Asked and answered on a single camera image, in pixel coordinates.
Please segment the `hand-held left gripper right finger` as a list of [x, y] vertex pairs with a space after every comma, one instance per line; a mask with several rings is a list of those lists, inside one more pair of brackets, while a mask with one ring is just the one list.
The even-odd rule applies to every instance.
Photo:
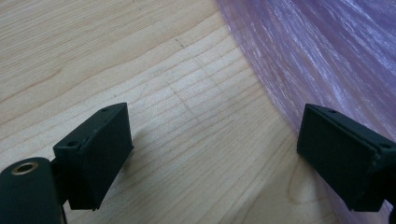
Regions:
[[396, 205], [396, 143], [333, 109], [307, 104], [297, 152], [357, 212]]

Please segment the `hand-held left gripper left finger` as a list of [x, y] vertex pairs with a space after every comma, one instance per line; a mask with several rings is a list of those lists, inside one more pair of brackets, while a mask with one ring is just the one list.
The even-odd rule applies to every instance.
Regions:
[[70, 207], [99, 208], [133, 149], [125, 103], [98, 110], [58, 142], [53, 151]]

